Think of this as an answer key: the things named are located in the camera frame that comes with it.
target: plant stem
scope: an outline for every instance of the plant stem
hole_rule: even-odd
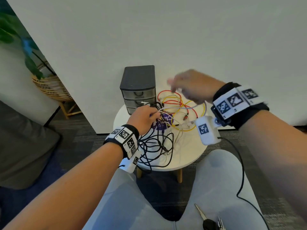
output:
[[[34,52],[34,51],[32,51],[32,53],[43,63],[43,65],[54,75],[54,76],[56,76],[56,74],[55,74],[55,72],[53,72],[52,71],[52,69],[50,69],[49,67],[48,67],[48,65]]]

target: human arm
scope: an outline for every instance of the human arm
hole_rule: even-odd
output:
[[[140,107],[127,124],[136,127],[140,135],[145,134],[159,118],[156,112],[156,108]],[[106,143],[45,189],[4,229],[82,229],[122,159],[121,147]]]
[[[212,103],[214,94],[225,84],[210,76],[188,70],[169,79],[171,90],[196,103]],[[307,221],[307,135],[262,110],[239,129],[259,167],[271,184]]]

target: light blue jeans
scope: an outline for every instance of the light blue jeans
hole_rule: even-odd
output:
[[[197,165],[185,212],[179,221],[172,222],[165,220],[152,208],[139,190],[134,174],[118,169],[83,230],[200,230],[203,221],[194,203],[208,218],[217,221],[219,216],[227,230],[267,229],[259,213],[250,204],[236,197],[241,181],[242,168],[239,160],[228,151],[212,151]],[[259,209],[247,178],[240,197]]]

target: drawer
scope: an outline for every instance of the drawer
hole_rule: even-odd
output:
[[[137,99],[137,100],[124,100],[126,107],[137,108],[139,106],[143,106],[142,102],[155,103],[156,97],[148,98],[148,99]]]
[[[129,107],[126,107],[127,108],[127,111],[128,111],[128,114],[129,115],[132,115],[133,112],[135,112],[136,108],[129,108]]]
[[[127,91],[122,90],[122,96],[124,99],[146,99],[146,98],[152,98],[156,96],[156,90],[149,89],[149,90],[143,90],[143,91]]]

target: knee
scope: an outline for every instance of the knee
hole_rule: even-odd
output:
[[[229,163],[240,164],[240,161],[231,152],[222,149],[216,149],[211,151],[204,159],[202,159],[197,167],[200,167],[205,163],[209,163],[213,167],[220,167]]]

